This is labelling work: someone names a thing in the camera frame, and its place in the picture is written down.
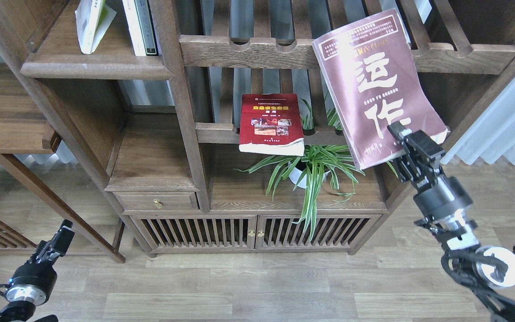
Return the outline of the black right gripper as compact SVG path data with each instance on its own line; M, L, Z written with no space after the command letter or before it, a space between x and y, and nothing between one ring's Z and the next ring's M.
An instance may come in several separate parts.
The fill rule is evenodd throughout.
M434 191L446 192L446 176L440 165L445 151L422 130L412 132L401 124L388 125L389 132L400 145L405 155L394 159L394 167L402 182L410 181L419 194Z

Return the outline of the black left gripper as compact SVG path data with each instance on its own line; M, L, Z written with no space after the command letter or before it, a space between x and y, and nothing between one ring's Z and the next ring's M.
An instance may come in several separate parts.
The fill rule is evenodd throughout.
M63 220L60 229L52 240L41 240L35 252L27 260L28 264L50 262L53 265L59 257L63 257L73 241L73 222Z

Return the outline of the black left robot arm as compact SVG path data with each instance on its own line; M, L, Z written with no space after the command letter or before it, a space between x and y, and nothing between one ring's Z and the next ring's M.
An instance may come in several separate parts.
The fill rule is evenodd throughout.
M0 295L8 301L0 310L0 322L26 322L37 306L49 300L57 279L53 265L69 249L75 234L72 226L71 221L64 220L53 238L41 240L9 282L0 284Z

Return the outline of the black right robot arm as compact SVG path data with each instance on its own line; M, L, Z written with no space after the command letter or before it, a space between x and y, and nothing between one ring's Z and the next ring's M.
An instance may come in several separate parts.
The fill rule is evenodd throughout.
M423 131L413 132L400 122L388 130L404 154L394 159L402 182L417 190L413 200L423 218L416 226L429 230L441 244L441 265L457 283L486 306L493 322L515 322L515 246L482 246L466 210L471 197L455 177L445 175L445 151Z

